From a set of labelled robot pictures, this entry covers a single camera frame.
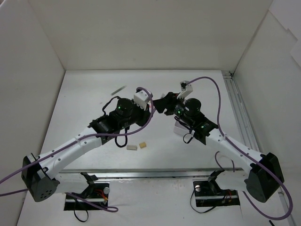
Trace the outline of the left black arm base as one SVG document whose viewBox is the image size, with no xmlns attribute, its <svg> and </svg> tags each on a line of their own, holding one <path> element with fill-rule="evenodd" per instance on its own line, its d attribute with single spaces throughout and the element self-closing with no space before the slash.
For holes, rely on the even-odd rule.
<svg viewBox="0 0 301 226">
<path fill-rule="evenodd" d="M 108 207 L 110 184 L 109 182 L 97 182 L 96 175 L 89 175 L 87 173 L 81 173 L 86 180 L 87 186 L 79 193 L 72 192 L 72 194 L 86 199 L 97 206 Z M 82 200 L 75 201 L 73 197 L 66 195 L 64 211 L 71 210 L 99 210 L 98 208 L 89 205 Z"/>
</svg>

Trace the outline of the green-grey highlighter pen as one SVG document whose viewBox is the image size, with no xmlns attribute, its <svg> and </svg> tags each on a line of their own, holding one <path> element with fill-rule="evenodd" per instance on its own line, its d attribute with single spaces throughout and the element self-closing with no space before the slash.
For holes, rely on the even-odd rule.
<svg viewBox="0 0 301 226">
<path fill-rule="evenodd" d="M 119 93 L 121 90 L 123 90 L 123 89 L 125 89 L 125 88 L 126 88 L 126 86 L 122 86 L 122 87 L 118 88 L 117 90 L 115 90 L 114 92 L 111 93 L 111 96 L 113 96 L 113 95 Z"/>
</svg>

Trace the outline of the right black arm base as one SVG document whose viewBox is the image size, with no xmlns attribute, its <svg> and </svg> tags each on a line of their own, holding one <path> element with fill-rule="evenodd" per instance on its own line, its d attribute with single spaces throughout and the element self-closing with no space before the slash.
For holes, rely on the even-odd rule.
<svg viewBox="0 0 301 226">
<path fill-rule="evenodd" d="M 197 213 L 208 213 L 217 207 L 239 206 L 238 191 L 221 189 L 216 179 L 223 170 L 214 171 L 209 176 L 194 177 L 190 206 Z"/>
</svg>

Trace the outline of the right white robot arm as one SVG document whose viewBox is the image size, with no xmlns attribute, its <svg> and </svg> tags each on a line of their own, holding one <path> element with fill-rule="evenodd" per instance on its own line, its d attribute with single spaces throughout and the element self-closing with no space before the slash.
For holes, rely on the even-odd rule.
<svg viewBox="0 0 301 226">
<path fill-rule="evenodd" d="M 255 200 L 265 203 L 280 187 L 279 183 L 284 182 L 279 160 L 274 154 L 262 154 L 222 134 L 220 127 L 201 112 L 198 99 L 183 100 L 169 92 L 153 104 L 158 113 L 174 115 L 184 123 L 196 140 L 238 163 L 246 173 L 239 185 Z"/>
</svg>

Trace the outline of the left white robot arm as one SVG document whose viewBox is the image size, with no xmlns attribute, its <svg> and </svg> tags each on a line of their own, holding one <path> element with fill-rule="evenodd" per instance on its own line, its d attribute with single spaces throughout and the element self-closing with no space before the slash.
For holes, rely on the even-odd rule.
<svg viewBox="0 0 301 226">
<path fill-rule="evenodd" d="M 153 115 L 152 99 L 119 98 L 116 109 L 92 120 L 77 136 L 47 153 L 23 159 L 21 178 L 34 201 L 41 202 L 55 193 L 76 193 L 90 197 L 97 178 L 86 172 L 62 175 L 62 170 L 89 151 L 112 139 L 131 134 L 131 125 L 145 128 Z"/>
</svg>

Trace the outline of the tan yellow eraser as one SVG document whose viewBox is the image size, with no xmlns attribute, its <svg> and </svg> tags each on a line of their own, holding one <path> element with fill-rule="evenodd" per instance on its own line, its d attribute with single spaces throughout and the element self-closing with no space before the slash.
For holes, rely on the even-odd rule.
<svg viewBox="0 0 301 226">
<path fill-rule="evenodd" d="M 139 147 L 140 147 L 141 149 L 145 148 L 146 146 L 147 146 L 147 145 L 146 145 L 145 142 L 142 142 L 142 143 L 139 144 Z"/>
</svg>

